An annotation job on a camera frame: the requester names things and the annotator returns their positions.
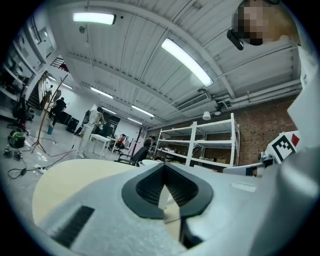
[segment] backpack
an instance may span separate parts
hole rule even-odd
[[[90,113],[91,113],[90,110],[88,110],[87,112],[85,112],[85,115],[84,115],[84,118],[83,118],[83,121],[82,121],[82,124],[83,124],[83,125],[86,125],[87,123],[89,123]]]

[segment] blue bucket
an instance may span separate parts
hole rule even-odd
[[[54,130],[54,127],[51,126],[51,125],[49,125],[49,126],[48,126],[48,134],[51,135],[52,132],[53,132],[53,130]]]

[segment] headset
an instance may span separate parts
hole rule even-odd
[[[243,5],[245,6],[245,3],[248,3],[250,0],[243,0],[239,6]],[[276,6],[280,3],[280,0],[262,0],[265,3],[269,4],[269,5],[273,5]],[[231,41],[231,43],[234,44],[234,46],[242,51],[244,49],[244,41],[250,45],[253,46],[260,46],[263,44],[263,39],[262,38],[250,38],[250,35],[248,32],[244,32],[243,30],[239,30],[239,26],[235,25],[235,16],[238,15],[237,13],[235,13],[232,16],[232,29],[229,29],[226,33],[226,37]]]

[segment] round table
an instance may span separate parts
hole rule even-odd
[[[135,166],[97,159],[75,159],[58,163],[43,174],[32,198],[32,215],[36,225],[61,202],[90,183],[133,170]]]

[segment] floor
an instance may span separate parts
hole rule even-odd
[[[33,169],[36,167],[46,167],[59,160],[62,161],[72,160],[79,158],[78,156],[78,146],[80,144],[81,138],[79,136],[74,136],[72,133],[66,130],[66,126],[60,123],[56,123],[53,129],[53,133],[49,135],[47,133],[49,121],[44,120],[43,128],[40,134],[40,143],[45,149],[44,153],[41,148],[36,147],[33,153],[31,153],[31,145],[36,141],[34,136],[38,136],[39,128],[41,124],[41,116],[36,115],[33,122],[28,121],[26,124],[29,136],[25,140],[25,146],[20,148],[23,152],[23,160],[17,161],[13,158],[6,158],[3,154],[0,154],[0,181],[2,187],[7,193],[8,199],[11,201],[13,207],[16,211],[21,214],[21,217],[26,221],[33,223],[32,217],[32,198],[38,180],[41,175],[37,170],[27,171],[24,176],[19,176],[16,179],[9,178],[8,170],[17,169]],[[1,119],[0,117],[0,149],[4,152],[7,146],[7,137],[9,133],[13,130],[7,128],[7,124],[10,122],[8,120]],[[89,152],[93,148],[94,143],[90,143]],[[95,151],[100,152],[103,143],[98,141],[96,144]],[[90,159],[98,159],[99,155],[95,153],[88,153],[86,155]],[[117,152],[111,153],[107,149],[105,150],[105,157],[102,159],[113,161],[117,160],[119,154]],[[11,176],[15,177],[19,173],[15,173],[13,170],[10,172]]]

